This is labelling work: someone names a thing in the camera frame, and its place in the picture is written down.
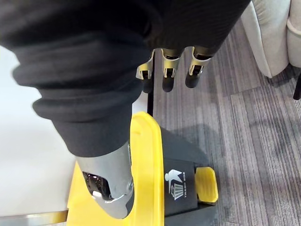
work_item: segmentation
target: gray carpet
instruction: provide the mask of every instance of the gray carpet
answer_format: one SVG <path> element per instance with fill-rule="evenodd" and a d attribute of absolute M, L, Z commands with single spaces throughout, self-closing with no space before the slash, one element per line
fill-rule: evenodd
<path fill-rule="evenodd" d="M 219 187 L 214 225 L 301 225 L 301 102 L 292 98 L 300 69 L 263 77 L 240 21 L 195 89 L 185 86 L 187 50 L 170 93 L 158 55 L 154 117 L 208 155 Z"/>

